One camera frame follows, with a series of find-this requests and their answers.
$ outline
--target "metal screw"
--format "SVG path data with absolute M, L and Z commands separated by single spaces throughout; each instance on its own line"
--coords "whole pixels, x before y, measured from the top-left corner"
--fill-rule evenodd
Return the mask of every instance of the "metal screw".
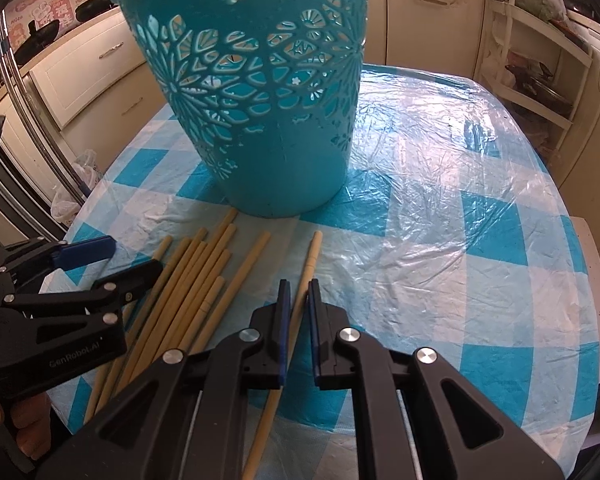
M 416 353 L 416 357 L 421 363 L 430 365 L 438 358 L 438 354 L 436 354 L 436 351 L 433 348 L 421 348 Z
M 172 350 L 167 350 L 164 354 L 162 354 L 162 360 L 168 365 L 176 365 L 184 358 L 184 354 L 174 348 Z
M 347 343 L 353 343 L 354 341 L 360 339 L 360 332 L 358 332 L 355 328 L 347 327 L 340 330 L 338 336 Z
M 116 316 L 113 312 L 107 312 L 104 316 L 102 316 L 102 320 L 108 325 L 115 325 L 118 322 L 118 316 Z
M 260 338 L 260 332 L 254 328 L 245 328 L 244 330 L 240 330 L 238 337 L 246 343 L 253 343 Z

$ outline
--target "checkered tablecloth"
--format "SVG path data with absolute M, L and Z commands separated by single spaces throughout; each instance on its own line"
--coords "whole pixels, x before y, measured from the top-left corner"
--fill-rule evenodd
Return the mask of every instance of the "checkered tablecloth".
M 87 288 L 151 255 L 165 234 L 213 228 L 228 205 L 169 107 L 118 157 L 69 230 L 103 234 L 113 259 L 47 290 Z M 312 233 L 325 301 L 384 345 L 431 346 L 559 463 L 573 468 L 592 420 L 599 343 L 587 268 L 544 165 L 502 105 L 452 76 L 366 67 L 346 185 L 299 218 L 238 215 L 231 278 L 256 236 L 272 239 L 212 345 L 297 283 Z M 356 472 L 350 393 L 313 384 L 306 320 L 261 479 L 349 479 Z M 51 392 L 71 431 L 94 372 Z M 246 446 L 264 400 L 250 397 Z

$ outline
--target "blue and white tablecloth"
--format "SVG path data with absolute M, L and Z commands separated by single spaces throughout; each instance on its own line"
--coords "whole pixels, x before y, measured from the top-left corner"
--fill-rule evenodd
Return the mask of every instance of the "blue and white tablecloth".
M 177 241 L 212 229 L 227 208 L 165 107 L 109 168 L 66 237 L 112 235 L 115 256 L 68 276 L 58 271 L 47 290 L 87 288 L 148 258 L 166 234 Z M 262 230 L 272 239 L 211 345 L 275 300 L 280 278 L 298 282 L 320 229 L 316 277 L 325 301 L 389 348 L 437 349 L 571 471 L 598 386 L 587 268 L 544 165 L 483 88 L 367 66 L 345 187 L 299 218 L 240 214 L 236 223 L 229 279 Z M 314 387 L 307 329 L 305 319 L 260 479 L 356 475 L 350 393 Z M 51 392 L 73 432 L 93 379 L 92 371 Z M 250 397 L 247 449 L 263 401 Z

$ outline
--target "frying pan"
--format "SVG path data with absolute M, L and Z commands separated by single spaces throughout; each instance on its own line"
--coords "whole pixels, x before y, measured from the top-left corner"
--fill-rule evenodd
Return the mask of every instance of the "frying pan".
M 117 5 L 111 3 L 111 0 L 87 0 L 75 9 L 75 19 L 80 23 L 88 22 L 114 7 Z
M 30 36 L 14 53 L 18 67 L 21 68 L 25 66 L 46 47 L 52 44 L 56 40 L 59 31 L 60 20 L 53 20 L 38 30 L 36 30 L 36 22 L 29 22 Z

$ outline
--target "chopstick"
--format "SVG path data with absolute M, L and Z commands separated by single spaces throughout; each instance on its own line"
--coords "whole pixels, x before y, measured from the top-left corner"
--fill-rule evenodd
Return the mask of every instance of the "chopstick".
M 212 267 L 211 272 L 209 272 L 202 286 L 200 286 L 200 289 L 198 290 L 195 297 L 191 300 L 190 303 L 183 303 L 181 310 L 184 311 L 184 316 L 182 316 L 178 323 L 176 323 L 176 320 L 174 320 L 171 324 L 171 335 L 170 332 L 167 332 L 167 335 L 165 336 L 162 342 L 161 348 L 157 352 L 158 356 L 162 355 L 162 353 L 169 348 L 178 348 L 178 345 L 182 341 L 182 338 L 184 337 L 185 332 L 187 331 L 187 327 L 193 321 L 194 317 L 200 309 L 200 306 L 202 305 L 202 302 L 205 300 L 206 295 L 211 290 L 211 287 L 216 281 L 216 278 L 220 277 L 220 273 L 222 272 L 222 270 L 224 270 L 224 266 L 227 264 L 230 257 L 231 253 L 228 250 L 225 249 L 224 251 L 222 251 L 220 257 L 218 258 L 218 261 Z
M 218 276 L 214 280 L 214 284 L 209 289 L 209 292 L 206 294 L 205 299 L 202 301 L 202 304 L 200 304 L 200 308 L 196 312 L 196 315 L 193 318 L 193 320 L 191 321 L 189 328 L 187 328 L 187 331 L 185 332 L 184 336 L 176 345 L 177 348 L 179 348 L 183 352 L 189 352 L 189 348 L 193 344 L 193 341 L 196 335 L 198 334 L 198 330 L 200 330 L 200 326 L 205 320 L 206 314 L 209 313 L 212 305 L 214 304 L 214 301 L 218 297 L 218 294 L 220 294 L 220 290 L 224 286 L 224 282 L 225 280 L 222 276 Z
M 187 266 L 190 270 L 187 271 L 188 273 L 183 273 L 184 278 L 181 278 L 181 281 L 176 286 L 176 289 L 168 299 L 163 312 L 158 313 L 159 319 L 157 319 L 155 327 L 152 327 L 149 331 L 142 331 L 142 335 L 144 335 L 144 332 L 148 332 L 146 335 L 147 339 L 145 339 L 146 344 L 144 345 L 144 348 L 141 349 L 140 357 L 138 358 L 138 361 L 131 372 L 130 380 L 135 379 L 153 362 L 154 355 L 156 355 L 156 352 L 160 347 L 162 340 L 164 339 L 164 336 L 171 325 L 171 322 L 173 321 L 174 317 L 176 317 L 183 300 L 186 298 L 186 295 L 194 285 L 201 270 L 203 267 L 205 267 L 209 256 L 211 256 L 213 253 L 216 245 L 220 243 L 224 232 L 229 228 L 231 221 L 236 215 L 236 209 L 229 209 L 219 226 L 216 228 L 211 240 L 209 240 L 209 243 L 203 248 L 197 260 L 194 262 L 192 258 L 190 265 Z
M 231 253 L 226 251 L 225 247 L 234 236 L 235 231 L 236 227 L 234 224 L 229 224 L 227 226 L 226 231 L 218 241 L 216 248 L 209 255 L 209 259 L 205 262 L 202 270 L 200 270 L 200 274 L 196 277 L 196 281 L 191 285 L 187 297 L 182 301 L 182 304 L 180 305 L 176 315 L 173 317 L 169 329 L 163 336 L 162 342 L 160 343 L 157 352 L 154 354 L 154 359 L 160 357 L 165 350 L 170 348 L 169 344 L 172 340 L 173 343 L 177 345 L 182 339 L 187 326 L 189 323 L 191 323 L 193 316 L 195 316 L 196 311 L 204 299 L 205 294 L 208 292 L 208 289 L 211 287 L 213 280 L 216 278 L 216 276 L 220 275 L 220 272 L 222 272 L 224 266 L 229 261 L 229 257 L 231 257 Z M 215 272 L 216 275 L 213 276 L 213 279 L 208 284 L 208 288 L 203 292 L 200 300 L 196 302 L 198 293 L 202 290 L 205 280 L 209 277 L 211 272 Z
M 191 256 L 192 251 L 195 251 L 196 247 L 200 247 L 200 245 L 204 244 L 204 242 L 200 240 L 202 240 L 202 238 L 205 235 L 206 229 L 201 228 L 193 240 L 190 240 L 189 238 L 182 239 L 182 241 L 178 245 L 178 248 L 176 249 L 176 252 L 171 258 L 171 262 L 175 264 L 175 269 L 171 273 L 169 280 L 167 281 L 167 284 L 164 287 L 164 290 L 158 297 L 157 303 L 155 303 L 153 309 L 151 309 L 151 305 L 148 306 L 147 303 L 145 303 L 141 311 L 141 314 L 143 316 L 141 317 L 140 315 L 138 315 L 138 317 L 134 321 L 134 325 L 132 326 L 131 331 L 134 334 L 134 339 L 137 338 L 137 340 L 133 348 L 127 352 L 128 359 L 124 363 L 122 374 L 120 375 L 120 380 L 116 385 L 116 394 L 120 390 L 122 390 L 122 388 L 124 388 L 127 384 L 129 384 L 131 380 L 131 373 L 134 370 L 134 366 L 138 362 L 146 340 L 149 337 L 151 330 L 155 326 L 155 323 L 157 322 L 160 316 L 162 308 L 164 307 L 164 303 L 166 302 L 166 300 L 163 301 L 163 298 L 165 296 L 168 296 L 168 294 L 173 290 L 174 284 L 178 281 L 179 277 L 182 275 L 187 266 L 187 258 Z
M 256 240 L 253 247 L 245 257 L 242 265 L 238 268 L 238 271 L 235 273 L 234 278 L 229 283 L 229 286 L 226 288 L 222 298 L 218 301 L 215 309 L 210 314 L 207 319 L 205 325 L 203 326 L 200 334 L 194 341 L 190 353 L 196 354 L 198 352 L 202 352 L 206 345 L 209 343 L 212 335 L 218 328 L 220 321 L 222 320 L 222 316 L 229 308 L 229 305 L 234 300 L 235 295 L 238 293 L 238 290 L 244 283 L 244 280 L 247 278 L 247 275 L 253 269 L 257 259 L 260 257 L 260 253 L 263 251 L 264 247 L 267 245 L 267 242 L 271 238 L 271 233 L 264 231 Z
M 165 236 L 158 245 L 158 248 L 154 251 L 152 258 L 154 260 L 161 260 L 164 254 L 169 249 L 173 238 L 170 236 Z M 126 322 L 128 318 L 131 316 L 131 313 L 136 306 L 136 302 L 130 303 L 126 305 L 122 311 L 122 320 L 123 326 L 126 326 Z M 96 410 L 96 406 L 98 405 L 98 400 L 100 400 L 100 395 L 102 393 L 102 389 L 104 387 L 105 381 L 107 379 L 107 374 L 111 368 L 112 363 L 105 363 L 98 368 L 96 373 L 96 378 L 93 383 L 93 388 L 91 389 L 91 395 L 89 396 L 89 403 L 87 404 L 87 411 L 84 414 L 84 423 L 86 424 L 90 418 L 93 416 Z
M 320 253 L 320 246 L 322 245 L 322 232 L 316 231 L 314 238 L 309 246 L 309 252 L 304 263 L 304 270 L 298 283 L 298 291 L 296 292 L 296 299 L 294 301 L 294 308 L 291 313 L 291 320 L 289 323 L 289 345 L 288 345 L 288 360 L 291 363 L 291 358 L 294 353 L 296 346 L 296 340 L 298 340 L 298 333 L 300 332 L 300 323 L 302 321 L 302 306 L 304 305 L 304 298 L 306 297 L 307 290 L 309 289 L 309 282 L 314 276 L 315 265 Z M 282 396 L 282 388 L 279 390 L 271 390 L 267 397 L 260 421 L 258 423 L 258 429 L 256 430 L 251 449 L 247 461 L 244 465 L 242 472 L 242 480 L 253 480 L 258 471 L 260 460 L 264 454 L 267 440 L 269 439 L 269 433 L 273 426 L 273 419 L 276 416 L 280 398 Z

